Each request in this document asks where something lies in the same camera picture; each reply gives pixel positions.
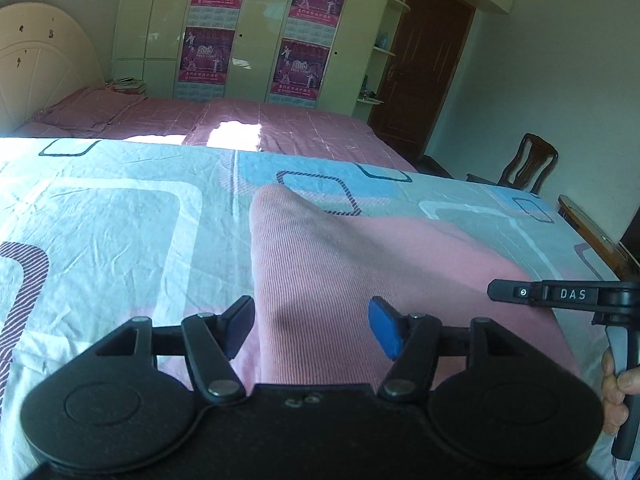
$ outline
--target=headboard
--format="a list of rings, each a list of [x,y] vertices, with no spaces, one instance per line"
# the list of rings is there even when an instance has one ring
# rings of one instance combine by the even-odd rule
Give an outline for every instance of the headboard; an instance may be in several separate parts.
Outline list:
[[[103,85],[94,46],[68,14],[36,3],[0,9],[0,136],[79,88]]]

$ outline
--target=wooden table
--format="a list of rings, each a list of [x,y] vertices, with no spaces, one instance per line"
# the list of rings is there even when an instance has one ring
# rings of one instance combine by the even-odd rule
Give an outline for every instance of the wooden table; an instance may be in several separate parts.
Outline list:
[[[593,248],[620,280],[634,279],[638,274],[619,245],[589,218],[569,197],[560,195],[560,216]]]

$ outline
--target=chair backrest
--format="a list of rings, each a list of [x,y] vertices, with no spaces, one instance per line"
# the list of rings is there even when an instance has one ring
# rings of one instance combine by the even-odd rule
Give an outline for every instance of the chair backrest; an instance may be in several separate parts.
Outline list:
[[[522,163],[527,143],[531,144],[527,160],[524,161],[524,164],[518,170],[511,182],[509,180],[509,176]],[[558,151],[551,144],[537,135],[525,134],[524,137],[522,137],[518,153],[516,153],[516,156],[511,163],[504,168],[502,176],[498,181],[498,186],[507,186],[512,187],[513,189],[524,189],[540,168],[546,164],[546,168],[542,170],[531,188],[532,193],[538,194],[542,183],[549,176],[549,173],[551,173],[557,163]]]

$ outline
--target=corner shelf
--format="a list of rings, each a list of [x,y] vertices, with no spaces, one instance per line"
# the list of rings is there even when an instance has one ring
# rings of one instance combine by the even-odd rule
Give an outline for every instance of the corner shelf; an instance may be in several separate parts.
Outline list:
[[[389,0],[389,3],[393,6],[393,7],[399,7],[399,9],[402,11],[403,14],[407,13],[407,12],[411,12],[411,7],[409,7],[406,3],[404,3],[404,1],[402,0]]]
[[[382,54],[386,54],[387,56],[396,57],[396,54],[394,54],[393,52],[390,52],[390,51],[385,50],[384,48],[380,48],[378,46],[375,46],[373,48],[373,50],[375,50],[376,52],[381,52]]]
[[[380,101],[378,99],[374,99],[373,97],[367,97],[367,98],[364,98],[364,99],[359,98],[358,102],[362,103],[362,104],[365,104],[365,105],[371,105],[371,106],[378,106],[378,105],[384,104],[383,101]]]

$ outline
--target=human hand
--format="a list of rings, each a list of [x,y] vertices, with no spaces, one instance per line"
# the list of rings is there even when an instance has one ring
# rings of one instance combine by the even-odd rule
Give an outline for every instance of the human hand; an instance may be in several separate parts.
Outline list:
[[[615,435],[629,416],[628,407],[622,401],[625,395],[640,394],[640,367],[626,371],[618,378],[614,375],[614,362],[611,348],[602,356],[602,409],[604,426],[602,431]]]

